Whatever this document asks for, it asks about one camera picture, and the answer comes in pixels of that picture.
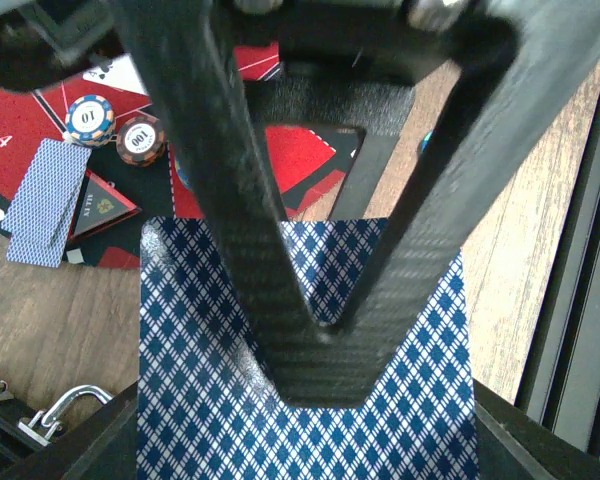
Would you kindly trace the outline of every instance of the poker chip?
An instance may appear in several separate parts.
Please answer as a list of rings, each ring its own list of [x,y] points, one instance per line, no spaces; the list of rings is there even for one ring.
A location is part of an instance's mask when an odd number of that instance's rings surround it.
[[[166,148],[162,123],[149,115],[132,118],[118,132],[116,148],[125,163],[148,167]]]
[[[116,128],[113,107],[100,95],[85,95],[76,100],[69,107],[65,123],[73,141],[85,147],[106,144]]]

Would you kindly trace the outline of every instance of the white playing card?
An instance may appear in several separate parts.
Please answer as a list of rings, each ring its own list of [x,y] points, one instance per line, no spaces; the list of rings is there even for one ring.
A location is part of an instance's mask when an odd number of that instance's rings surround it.
[[[147,94],[136,66],[129,55],[116,58],[109,65],[106,65],[104,69],[101,67],[91,68],[84,72],[82,78],[89,82],[99,83],[112,88],[140,93],[142,95]]]

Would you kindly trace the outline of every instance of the white number 4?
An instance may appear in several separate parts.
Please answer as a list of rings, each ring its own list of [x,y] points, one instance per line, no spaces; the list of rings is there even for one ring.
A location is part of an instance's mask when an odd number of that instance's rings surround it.
[[[0,138],[0,148],[6,147],[13,137],[11,135],[7,135],[6,137]]]

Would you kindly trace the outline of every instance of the blue diamond pattern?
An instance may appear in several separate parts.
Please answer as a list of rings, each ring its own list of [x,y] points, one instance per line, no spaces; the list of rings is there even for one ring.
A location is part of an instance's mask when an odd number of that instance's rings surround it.
[[[333,323],[386,220],[283,222],[314,317]],[[211,235],[153,219],[142,239],[139,478],[477,479],[460,255],[358,409],[284,405],[238,368],[255,342]]]

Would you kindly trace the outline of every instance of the black metal frame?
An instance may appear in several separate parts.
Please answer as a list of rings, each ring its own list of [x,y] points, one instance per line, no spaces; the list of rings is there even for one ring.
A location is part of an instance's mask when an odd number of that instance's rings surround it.
[[[42,445],[18,429],[21,418],[34,414],[35,410],[16,398],[0,402],[0,471],[42,450]]]
[[[600,458],[600,99],[516,406]]]
[[[475,383],[480,478],[600,480],[600,462]],[[137,384],[0,480],[136,478]]]

